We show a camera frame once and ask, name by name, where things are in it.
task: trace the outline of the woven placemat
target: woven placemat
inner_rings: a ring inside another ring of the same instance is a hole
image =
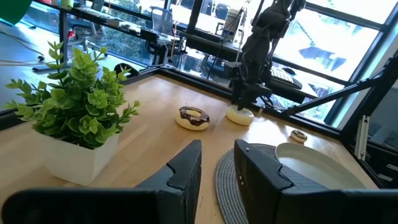
[[[266,144],[252,144],[252,146],[258,148],[268,156],[277,159],[275,155],[275,146]],[[216,168],[216,194],[225,223],[248,223],[242,198],[239,194],[238,183],[236,181],[233,149],[229,150],[220,161],[218,161]]]

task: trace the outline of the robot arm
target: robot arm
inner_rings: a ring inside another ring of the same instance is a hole
[[[258,96],[270,97],[266,86],[271,80],[272,54],[280,38],[283,38],[290,22],[305,6],[305,0],[274,0],[255,21],[252,35],[242,48],[238,70],[233,70],[232,103],[241,110]]]

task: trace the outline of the small donut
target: small donut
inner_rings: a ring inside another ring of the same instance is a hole
[[[183,106],[175,115],[175,121],[183,128],[202,131],[209,126],[210,117],[201,109],[192,106]]]
[[[299,130],[293,130],[290,134],[290,137],[300,143],[305,143],[307,140],[307,136]]]
[[[226,117],[232,122],[244,126],[249,126],[254,120],[254,115],[251,111],[246,108],[238,111],[238,106],[236,105],[231,105],[228,107],[226,110]]]

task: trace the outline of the green leaves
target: green leaves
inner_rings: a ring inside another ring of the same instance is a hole
[[[45,90],[47,88],[47,84],[42,81],[39,81],[39,89]]]
[[[100,52],[101,52],[101,54],[106,54],[106,47],[102,47]]]
[[[138,115],[139,102],[128,105],[119,115],[117,108],[126,103],[123,85],[119,82],[126,79],[129,70],[122,69],[116,74],[103,67],[103,76],[98,79],[98,60],[106,53],[101,48],[94,58],[79,49],[73,49],[74,59],[69,70],[61,70],[66,62],[60,63],[62,43],[49,43],[49,54],[56,63],[46,65],[57,72],[50,73],[49,79],[58,83],[30,85],[24,80],[11,79],[6,86],[18,89],[17,96],[25,99],[26,104],[11,100],[4,105],[5,109],[15,110],[20,119],[34,120],[33,128],[42,134],[80,146],[94,149],[123,129],[122,125]]]
[[[79,100],[80,99],[80,89],[78,86],[72,86],[70,87],[68,91],[69,97],[73,100]]]
[[[69,121],[68,121],[67,124],[68,124],[68,127],[69,127],[72,131],[79,132],[79,125],[80,125],[79,119],[77,119],[77,118],[71,118],[71,119],[69,119]]]
[[[66,77],[66,75],[68,75],[68,72],[69,72],[68,70],[64,70],[61,73],[50,73],[49,75],[47,75],[47,78],[53,80],[63,79]]]
[[[22,80],[18,78],[18,81],[15,81],[15,79],[11,79],[11,83],[6,85],[7,88],[10,89],[16,89],[16,88],[22,88]]]
[[[62,100],[63,98],[65,98],[66,95],[67,95],[67,93],[65,93],[65,90],[61,90],[61,89],[51,90],[51,97],[57,101]]]
[[[93,90],[93,93],[89,93],[87,96],[88,96],[88,102],[91,105],[97,107],[98,109],[105,108],[108,105],[107,98],[109,95],[105,93],[105,90],[99,90],[95,88]]]

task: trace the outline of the wooden table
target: wooden table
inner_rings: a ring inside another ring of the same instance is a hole
[[[141,101],[140,115],[124,128],[118,153],[92,187],[134,187],[192,140],[201,139],[202,176],[196,223],[222,223],[215,193],[215,168],[220,157],[233,147],[234,140],[276,146],[291,142],[291,130],[300,129],[308,134],[306,146],[342,163],[365,185],[376,188],[349,152],[333,139],[268,115],[255,118],[250,127],[239,126],[225,117],[227,100],[160,75],[130,84],[125,90],[128,101]],[[210,115],[209,128],[202,132],[181,128],[174,115],[184,105],[203,108]],[[29,187],[76,186],[52,177],[43,161],[40,141],[30,124],[0,132],[0,205],[10,194]]]

